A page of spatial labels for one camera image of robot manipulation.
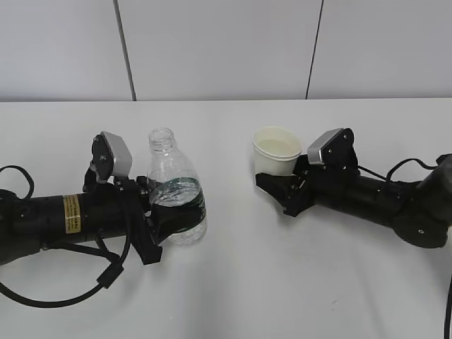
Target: clear plastic bottle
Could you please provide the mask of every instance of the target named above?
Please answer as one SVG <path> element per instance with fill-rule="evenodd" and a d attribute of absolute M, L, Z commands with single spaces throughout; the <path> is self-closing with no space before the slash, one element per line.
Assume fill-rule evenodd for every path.
<path fill-rule="evenodd" d="M 148 173 L 150 204 L 177 207 L 195 203 L 200 220 L 169 236 L 175 244 L 200 240 L 207 230 L 206 207 L 198 175 L 190 160 L 181 152 L 170 129 L 155 129 L 149 135 L 151 153 Z"/>

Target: white paper cup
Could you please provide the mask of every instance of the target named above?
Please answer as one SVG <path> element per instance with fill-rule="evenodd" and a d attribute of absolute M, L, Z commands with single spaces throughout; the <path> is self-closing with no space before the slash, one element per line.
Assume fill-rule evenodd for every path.
<path fill-rule="evenodd" d="M 263 127 L 253 137 L 254 171 L 272 175 L 292 175 L 302 152 L 298 138 L 287 129 Z"/>

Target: black cable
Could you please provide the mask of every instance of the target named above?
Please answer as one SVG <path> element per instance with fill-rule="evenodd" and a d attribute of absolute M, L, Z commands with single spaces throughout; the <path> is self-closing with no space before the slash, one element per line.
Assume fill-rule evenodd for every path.
<path fill-rule="evenodd" d="M 24 200 L 28 200 L 29 198 L 31 198 L 33 189 L 35 187 L 35 183 L 33 182 L 32 177 L 22 167 L 14 166 L 14 165 L 5 166 L 5 167 L 0 168 L 0 172 L 6 168 L 14 168 L 15 170 L 20 171 L 25 176 L 28 183 L 30 184 L 30 188 L 29 188 L 28 194 L 24 198 Z M 131 220 L 130 220 L 130 215 L 127 213 L 126 204 L 123 202 L 119 192 L 118 192 L 118 197 L 119 197 L 121 206 L 123 208 L 124 216 L 125 216 L 125 220 L 126 220 L 126 241 L 124 244 L 124 249 L 123 249 L 122 254 L 118 261 L 118 264 L 122 265 L 126 260 L 127 254 L 129 254 L 129 249 L 131 246 Z M 75 305 L 75 304 L 78 304 L 79 302 L 82 302 L 82 301 L 88 299 L 89 297 L 92 297 L 97 292 L 99 292 L 101 289 L 102 289 L 102 285 L 97 284 L 88 292 L 86 292 L 83 295 L 80 295 L 78 297 L 72 298 L 72 299 L 61 300 L 58 302 L 42 302 L 40 300 L 33 300 L 33 299 L 29 299 L 27 297 L 23 297 L 22 295 L 19 295 L 16 292 L 10 290 L 9 288 L 7 288 L 7 286 L 5 286 L 3 283 L 0 282 L 0 293 L 3 294 L 5 297 L 8 297 L 9 299 L 11 299 L 13 301 L 18 302 L 19 304 L 29 306 L 29 307 L 36 307 L 36 308 L 40 308 L 40 309 L 56 309 L 56 308 Z"/>
<path fill-rule="evenodd" d="M 398 170 L 399 168 L 401 168 L 404 164 L 406 164 L 407 162 L 410 162 L 410 161 L 417 162 L 422 168 L 425 168 L 426 170 L 434 170 L 436 168 L 436 166 L 426 165 L 425 162 L 421 161 L 420 159 L 416 159 L 414 157 L 411 157 L 410 159 L 405 159 L 403 161 L 400 161 L 396 166 L 391 168 L 390 171 L 388 172 L 388 174 L 386 175 L 386 181 L 389 182 L 391 180 L 394 172 L 396 170 Z"/>
<path fill-rule="evenodd" d="M 444 318 L 444 339 L 451 337 L 451 315 L 452 315 L 452 277 L 447 294 L 446 316 Z"/>
<path fill-rule="evenodd" d="M 23 169 L 22 167 L 15 166 L 15 165 L 9 165 L 9 166 L 2 167 L 2 168 L 0 168 L 0 172 L 6 170 L 7 168 L 12 168 L 13 170 L 18 170 L 27 179 L 28 186 L 29 186 L 28 193 L 25 196 L 25 198 L 20 199 L 20 200 L 30 199 L 31 196 L 33 195 L 33 192 L 35 191 L 35 182 L 33 181 L 33 178 L 31 177 L 31 175 L 29 175 L 28 172 L 25 171 L 25 169 Z"/>
<path fill-rule="evenodd" d="M 382 175 L 380 175 L 380 174 L 378 174 L 378 173 L 375 173 L 374 171 L 371 171 L 370 169 L 367 169 L 366 167 L 358 166 L 358 168 L 359 168 L 360 170 L 363 170 L 363 171 L 369 173 L 369 174 L 372 174 L 374 177 L 377 177 L 377 178 L 379 178 L 379 179 L 381 179 L 381 180 L 385 180 L 385 181 L 386 181 L 386 178 L 385 178 L 384 176 L 382 176 Z"/>

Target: warning label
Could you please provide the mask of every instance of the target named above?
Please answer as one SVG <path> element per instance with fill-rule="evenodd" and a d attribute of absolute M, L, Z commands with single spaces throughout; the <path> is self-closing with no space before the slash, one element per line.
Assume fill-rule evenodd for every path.
<path fill-rule="evenodd" d="M 63 204 L 66 233 L 79 233 L 81 231 L 81 216 L 77 195 L 63 196 Z"/>

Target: white table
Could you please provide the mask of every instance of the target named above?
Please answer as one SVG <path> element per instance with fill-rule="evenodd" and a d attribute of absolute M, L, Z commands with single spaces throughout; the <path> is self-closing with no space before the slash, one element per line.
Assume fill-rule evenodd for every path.
<path fill-rule="evenodd" d="M 143 267 L 132 250 L 109 290 L 67 309 L 31 309 L 0 297 L 2 338 L 442 338 L 451 257 L 406 244 L 392 230 L 322 207 L 286 217 L 254 187 L 251 137 L 292 129 L 307 147 L 351 127 L 362 165 L 380 173 L 407 157 L 450 153 L 451 99 L 248 102 L 52 102 L 0 104 L 1 164 L 26 168 L 35 196 L 81 191 L 93 136 L 126 141 L 132 177 L 148 167 L 147 135 L 168 126 L 201 177 L 208 233 L 164 247 Z M 406 165 L 395 177 L 423 179 Z M 20 194 L 18 173 L 0 187 Z M 108 241 L 120 251 L 123 239 Z M 100 258 L 47 251 L 0 268 L 29 297 L 85 292 Z"/>

